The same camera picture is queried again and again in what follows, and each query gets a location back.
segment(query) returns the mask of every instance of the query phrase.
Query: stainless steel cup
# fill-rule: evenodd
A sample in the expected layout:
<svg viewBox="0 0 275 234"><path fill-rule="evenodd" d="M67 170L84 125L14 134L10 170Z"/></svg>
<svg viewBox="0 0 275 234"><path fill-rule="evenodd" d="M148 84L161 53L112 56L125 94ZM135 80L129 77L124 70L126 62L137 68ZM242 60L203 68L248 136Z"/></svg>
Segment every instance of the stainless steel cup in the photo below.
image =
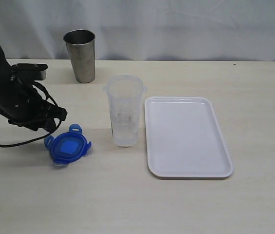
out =
<svg viewBox="0 0 275 234"><path fill-rule="evenodd" d="M73 30L64 36L75 78L80 83L95 79L95 34L88 30Z"/></svg>

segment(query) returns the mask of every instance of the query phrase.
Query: black cable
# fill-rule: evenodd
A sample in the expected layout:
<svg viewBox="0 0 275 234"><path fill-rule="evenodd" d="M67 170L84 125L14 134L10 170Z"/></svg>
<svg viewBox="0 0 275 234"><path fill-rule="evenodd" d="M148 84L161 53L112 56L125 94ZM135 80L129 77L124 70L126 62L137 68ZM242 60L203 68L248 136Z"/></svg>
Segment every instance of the black cable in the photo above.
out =
<svg viewBox="0 0 275 234"><path fill-rule="evenodd" d="M58 106L57 103L55 102L55 100L51 96L49 96L49 98L52 100L52 102L54 103L55 106ZM40 137L31 139L31 140L27 140L27 141L16 143L16 144L9 144L9 145L2 145L2 144L0 144L0 147L1 148L17 147L17 146L25 145L25 144L28 144L28 143L31 143L31 142L34 142L34 141L37 141L37 140L44 139L44 138L48 137L49 135L51 135L52 133L54 133L60 127L61 123L62 123L62 121L59 120L59 122L58 122L55 130L52 131L52 132L50 132L50 133L48 133L48 134L46 134L46 135L44 135L44 136L40 136Z"/></svg>

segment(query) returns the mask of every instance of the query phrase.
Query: white backdrop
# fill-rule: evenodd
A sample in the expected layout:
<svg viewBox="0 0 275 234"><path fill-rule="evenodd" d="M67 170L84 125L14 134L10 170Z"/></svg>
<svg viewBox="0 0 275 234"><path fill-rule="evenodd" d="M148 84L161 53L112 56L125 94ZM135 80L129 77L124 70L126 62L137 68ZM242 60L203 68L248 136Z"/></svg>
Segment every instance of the white backdrop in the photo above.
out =
<svg viewBox="0 0 275 234"><path fill-rule="evenodd" d="M275 0L0 0L8 58L68 58L78 28L97 59L275 61Z"/></svg>

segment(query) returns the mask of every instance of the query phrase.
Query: clear plastic cup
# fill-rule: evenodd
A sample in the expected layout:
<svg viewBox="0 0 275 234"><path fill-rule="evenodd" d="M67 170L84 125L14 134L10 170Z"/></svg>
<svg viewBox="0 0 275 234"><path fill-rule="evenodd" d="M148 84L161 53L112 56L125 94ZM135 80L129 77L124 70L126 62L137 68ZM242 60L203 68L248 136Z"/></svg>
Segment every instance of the clear plastic cup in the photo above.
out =
<svg viewBox="0 0 275 234"><path fill-rule="evenodd" d="M104 87L107 92L113 142L122 147L138 139L139 117L144 87L141 79L121 75L112 77Z"/></svg>

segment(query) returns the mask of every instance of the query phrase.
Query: white curtain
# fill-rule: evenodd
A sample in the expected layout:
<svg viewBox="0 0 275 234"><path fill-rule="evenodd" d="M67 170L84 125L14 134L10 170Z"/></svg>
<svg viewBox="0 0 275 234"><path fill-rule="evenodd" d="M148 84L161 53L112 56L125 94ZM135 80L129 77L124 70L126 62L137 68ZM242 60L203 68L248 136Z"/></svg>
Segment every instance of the white curtain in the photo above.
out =
<svg viewBox="0 0 275 234"><path fill-rule="evenodd" d="M275 61L275 0L0 0L8 58L66 59L79 28L96 59Z"/></svg>

